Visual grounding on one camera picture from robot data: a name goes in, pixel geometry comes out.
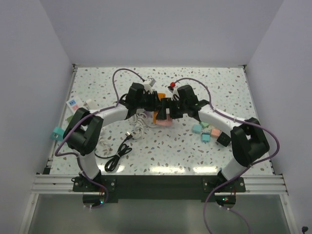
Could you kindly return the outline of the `teal cube adapter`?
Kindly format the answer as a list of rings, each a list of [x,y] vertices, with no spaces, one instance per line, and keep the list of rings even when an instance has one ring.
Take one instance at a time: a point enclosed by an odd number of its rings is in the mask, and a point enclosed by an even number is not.
[[[201,141],[202,142],[210,142],[210,140],[211,140],[210,133],[202,133],[201,134]]]

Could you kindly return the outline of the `green cube adapter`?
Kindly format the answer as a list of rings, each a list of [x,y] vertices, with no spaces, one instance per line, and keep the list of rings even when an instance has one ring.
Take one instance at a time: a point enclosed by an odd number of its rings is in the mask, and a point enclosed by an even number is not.
[[[201,121],[199,124],[201,125],[201,127],[202,127],[203,129],[204,129],[204,128],[208,128],[208,127],[210,126],[210,124],[208,124],[208,123],[206,123],[206,122],[203,122],[203,121]]]

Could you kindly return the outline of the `long white power strip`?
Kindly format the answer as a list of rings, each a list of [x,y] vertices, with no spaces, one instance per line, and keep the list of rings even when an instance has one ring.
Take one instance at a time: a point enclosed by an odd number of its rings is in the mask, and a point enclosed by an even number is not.
[[[84,103],[78,96],[71,97],[66,101],[66,104],[73,114],[76,112],[76,110],[84,106]]]

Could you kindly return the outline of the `white power strip base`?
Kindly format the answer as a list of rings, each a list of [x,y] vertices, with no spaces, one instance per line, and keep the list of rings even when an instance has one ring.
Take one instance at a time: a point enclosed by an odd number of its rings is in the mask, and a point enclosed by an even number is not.
[[[95,102],[91,99],[88,99],[86,101],[84,101],[83,106],[88,109],[88,110],[93,110],[96,109],[97,105],[95,104]]]

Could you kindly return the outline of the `light blue cube adapter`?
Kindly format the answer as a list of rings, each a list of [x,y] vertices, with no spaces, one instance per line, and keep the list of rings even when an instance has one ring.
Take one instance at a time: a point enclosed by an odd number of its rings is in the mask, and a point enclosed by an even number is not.
[[[192,132],[193,132],[193,133],[200,134],[201,131],[202,131],[202,126],[199,125],[199,124],[195,124],[195,125],[192,127]]]

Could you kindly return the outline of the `orange power strip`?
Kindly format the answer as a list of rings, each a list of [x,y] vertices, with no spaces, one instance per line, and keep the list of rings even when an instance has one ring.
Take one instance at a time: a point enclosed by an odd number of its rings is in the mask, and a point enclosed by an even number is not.
[[[155,102],[155,110],[153,112],[153,124],[156,124],[157,114],[159,110],[162,108],[161,100],[166,97],[165,93],[157,93],[156,102]]]

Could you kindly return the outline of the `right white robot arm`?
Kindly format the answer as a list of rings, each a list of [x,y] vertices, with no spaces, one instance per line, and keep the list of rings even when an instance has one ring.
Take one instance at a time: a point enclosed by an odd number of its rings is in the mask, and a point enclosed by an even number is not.
[[[207,100],[199,100],[190,85],[174,90],[172,97],[164,97],[157,101],[157,119],[163,120],[168,111],[172,119],[187,114],[198,121],[206,122],[221,131],[217,142],[228,146],[231,144],[233,158],[221,169],[217,176],[217,186],[227,192],[234,186],[234,178],[245,171],[252,163],[266,154],[270,147],[259,121],[236,118],[212,105]]]

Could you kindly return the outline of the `small pink adapter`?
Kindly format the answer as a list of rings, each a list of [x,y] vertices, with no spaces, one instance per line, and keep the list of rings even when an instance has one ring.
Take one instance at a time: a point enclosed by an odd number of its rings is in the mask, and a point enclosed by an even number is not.
[[[218,138],[221,135],[221,133],[222,132],[219,129],[212,128],[211,137]]]

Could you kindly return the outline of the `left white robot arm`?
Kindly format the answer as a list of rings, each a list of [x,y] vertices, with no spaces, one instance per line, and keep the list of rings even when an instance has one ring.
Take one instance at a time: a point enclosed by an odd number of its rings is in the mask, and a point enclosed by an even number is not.
[[[117,99],[114,106],[88,111],[79,108],[74,113],[63,135],[60,146],[67,144],[80,168],[84,186],[89,191],[96,191],[102,185],[101,172],[97,166],[95,148],[101,129],[117,121],[127,120],[144,111],[155,111],[160,100],[152,86],[155,80],[133,83],[128,93]]]

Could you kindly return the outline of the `green power strip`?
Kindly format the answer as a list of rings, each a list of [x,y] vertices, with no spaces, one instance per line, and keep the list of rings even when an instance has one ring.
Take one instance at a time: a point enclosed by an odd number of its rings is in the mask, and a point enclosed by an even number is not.
[[[66,119],[66,122],[69,124],[69,123],[71,122],[72,118],[73,118],[73,115],[70,115],[70,116]]]

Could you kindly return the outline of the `pink cube socket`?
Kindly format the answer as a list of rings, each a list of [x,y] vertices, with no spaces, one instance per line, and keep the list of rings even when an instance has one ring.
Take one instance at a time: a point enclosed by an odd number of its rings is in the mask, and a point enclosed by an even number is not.
[[[165,126],[165,127],[169,127],[173,124],[173,120],[170,119],[165,119],[165,120],[156,120],[156,125],[159,126]]]

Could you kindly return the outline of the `black cube socket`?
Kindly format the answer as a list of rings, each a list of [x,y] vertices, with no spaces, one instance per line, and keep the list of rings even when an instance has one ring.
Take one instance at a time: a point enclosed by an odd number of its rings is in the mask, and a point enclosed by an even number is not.
[[[222,146],[227,147],[231,143],[231,138],[227,134],[222,132],[216,141]]]

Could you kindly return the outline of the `teal triangular power strip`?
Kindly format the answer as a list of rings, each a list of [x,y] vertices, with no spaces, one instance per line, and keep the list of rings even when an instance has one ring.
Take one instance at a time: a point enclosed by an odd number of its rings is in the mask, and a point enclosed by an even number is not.
[[[63,141],[64,130],[60,127],[55,127],[50,135],[50,139],[54,141]]]

